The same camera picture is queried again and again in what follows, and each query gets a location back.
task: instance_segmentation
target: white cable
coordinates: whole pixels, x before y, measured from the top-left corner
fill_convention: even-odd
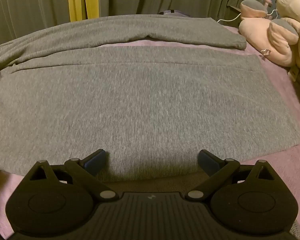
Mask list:
[[[276,14],[278,15],[278,13],[277,13],[278,10],[277,10],[277,9],[274,9],[274,10],[272,11],[272,13],[267,14],[267,16],[272,15],[274,11],[276,11]]]
[[[272,11],[272,13],[267,14],[267,16],[272,15],[272,14],[274,13],[274,11],[275,11],[276,14],[277,14],[277,17],[276,17],[276,19],[277,19],[277,18],[278,18],[278,12],[277,12],[278,10],[277,10],[277,9],[274,9],[274,10]],[[217,22],[220,22],[220,21],[224,21],[224,22],[232,22],[232,21],[236,20],[240,15],[241,15],[241,13],[239,13],[238,16],[237,16],[236,18],[234,18],[233,20],[222,20],[222,19],[220,19],[220,20],[218,20]]]
[[[217,22],[220,22],[220,21],[224,21],[224,22],[232,22],[232,21],[236,20],[240,15],[241,15],[241,13],[239,13],[239,15],[238,15],[236,18],[234,18],[233,20],[222,20],[222,19],[220,19],[220,20],[218,20]]]

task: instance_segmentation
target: stuffed animal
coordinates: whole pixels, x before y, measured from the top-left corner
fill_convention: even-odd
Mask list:
[[[300,0],[277,0],[281,19],[269,20],[268,12],[256,0],[241,3],[240,33],[270,61],[300,68]]]

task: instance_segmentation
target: pink bedsheet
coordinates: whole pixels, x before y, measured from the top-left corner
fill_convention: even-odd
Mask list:
[[[228,27],[231,31],[237,33],[237,29]],[[249,55],[257,54],[260,57],[262,65],[273,85],[281,94],[282,98],[291,109],[292,114],[296,117],[298,124],[300,125],[300,87],[293,84],[287,71],[267,59],[265,59],[259,52],[257,52],[251,45],[247,44],[245,51],[239,51],[237,49],[219,49],[205,45],[191,45],[181,44],[177,42],[165,42],[165,41],[152,41],[152,40],[140,40],[128,43],[107,44],[103,46],[184,46],[194,48],[210,48],[228,51],[235,54]],[[278,172],[284,182],[287,184],[293,195],[299,204],[299,213],[297,220],[300,223],[300,145],[292,147],[288,150],[273,153],[263,157],[263,159],[269,161],[269,163]],[[245,164],[254,164],[257,159],[246,161]],[[8,174],[0,171],[0,234],[4,238],[8,238],[12,233],[10,224],[5,216],[5,203],[8,198],[17,187],[22,177],[15,174]]]

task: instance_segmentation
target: gray plush ear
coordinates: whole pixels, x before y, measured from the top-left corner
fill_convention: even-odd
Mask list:
[[[244,0],[242,1],[242,4],[250,7],[251,9],[268,13],[267,9],[262,5],[262,3],[258,2],[257,0]]]
[[[289,23],[287,23],[286,21],[282,20],[282,19],[273,19],[272,20],[273,23],[287,29],[288,31],[290,31],[291,33],[295,34],[296,36],[299,37],[298,32],[294,29],[294,27],[292,27]]]

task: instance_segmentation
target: small tag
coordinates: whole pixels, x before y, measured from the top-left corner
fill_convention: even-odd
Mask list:
[[[261,54],[263,56],[268,56],[270,53],[271,53],[271,50],[269,50],[269,49],[264,49],[264,50],[261,51]]]
[[[299,74],[299,68],[296,65],[294,65],[288,72],[288,76],[293,82],[297,80],[298,74]]]

